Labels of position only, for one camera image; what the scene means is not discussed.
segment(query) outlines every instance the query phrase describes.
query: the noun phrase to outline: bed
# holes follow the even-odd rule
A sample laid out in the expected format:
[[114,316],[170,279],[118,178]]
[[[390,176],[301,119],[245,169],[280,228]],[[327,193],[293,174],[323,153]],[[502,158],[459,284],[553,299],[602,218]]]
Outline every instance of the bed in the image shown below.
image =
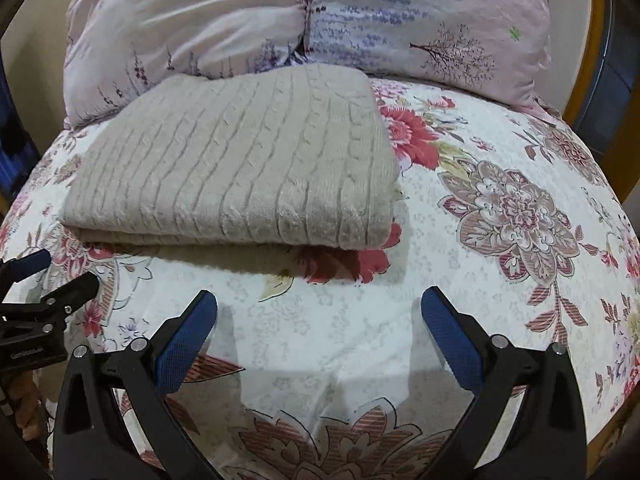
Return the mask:
[[[93,272],[100,292],[70,322],[68,347],[113,351],[213,292],[216,329],[167,403],[227,478],[416,478],[472,400],[420,317],[432,285],[489,334],[566,344],[591,440],[640,380],[640,245],[602,171],[560,119],[445,85],[370,81],[401,170],[382,248],[83,244],[57,214],[107,118],[62,131],[13,202],[0,257],[44,248],[52,266],[7,300]],[[60,373],[41,371],[51,415]],[[118,402],[159,465],[126,394]]]

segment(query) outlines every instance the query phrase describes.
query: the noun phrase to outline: bed sheet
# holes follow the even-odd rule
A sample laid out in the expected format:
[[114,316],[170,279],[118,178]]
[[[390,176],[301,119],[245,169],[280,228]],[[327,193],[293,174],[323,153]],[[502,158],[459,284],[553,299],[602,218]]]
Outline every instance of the bed sheet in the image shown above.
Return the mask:
[[[372,86],[402,169],[380,250],[82,245],[56,214],[103,123],[62,132],[12,205],[0,256],[46,248],[52,266],[8,301],[94,272],[100,292],[67,343],[111,351],[213,292],[217,327],[168,404],[227,478],[416,478],[471,400],[420,317],[431,285],[489,334],[568,344],[593,438],[640,378],[638,239],[600,168],[561,121],[427,84]],[[59,371],[42,373],[52,401]]]

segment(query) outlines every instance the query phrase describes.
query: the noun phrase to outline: metal screw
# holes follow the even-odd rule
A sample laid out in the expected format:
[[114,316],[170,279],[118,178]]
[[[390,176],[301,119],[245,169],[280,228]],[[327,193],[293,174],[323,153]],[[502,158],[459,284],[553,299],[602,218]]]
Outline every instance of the metal screw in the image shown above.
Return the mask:
[[553,343],[551,349],[558,355],[564,355],[566,353],[566,346],[562,343]]
[[136,338],[131,342],[130,346],[134,352],[141,352],[146,348],[146,339],[143,337]]
[[509,346],[509,340],[501,334],[496,334],[491,338],[491,343],[496,348],[507,348]]
[[81,358],[84,354],[86,354],[87,348],[84,345],[79,345],[74,348],[74,357],[78,359]]

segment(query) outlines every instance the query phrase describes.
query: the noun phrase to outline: knitted blanket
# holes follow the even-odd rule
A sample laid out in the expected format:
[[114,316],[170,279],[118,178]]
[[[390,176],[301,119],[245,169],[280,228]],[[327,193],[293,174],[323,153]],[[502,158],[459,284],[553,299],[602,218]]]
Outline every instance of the knitted blanket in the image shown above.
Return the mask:
[[176,75],[98,136],[61,220],[85,241],[379,248],[397,177],[360,71]]

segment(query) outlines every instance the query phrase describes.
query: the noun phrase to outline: blue gripper pad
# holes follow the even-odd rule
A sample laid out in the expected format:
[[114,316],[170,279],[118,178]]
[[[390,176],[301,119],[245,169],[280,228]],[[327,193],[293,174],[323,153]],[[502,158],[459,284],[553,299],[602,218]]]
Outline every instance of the blue gripper pad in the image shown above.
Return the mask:
[[51,256],[49,251],[42,249],[36,253],[29,254],[29,256],[12,261],[12,279],[15,283],[21,282],[36,272],[46,269],[50,264]]
[[156,358],[156,388],[163,397],[180,389],[217,319],[216,297],[201,290],[179,318],[165,321],[180,326]]
[[482,388],[482,359],[444,301],[433,287],[425,290],[420,302],[422,318],[460,387],[477,396]]

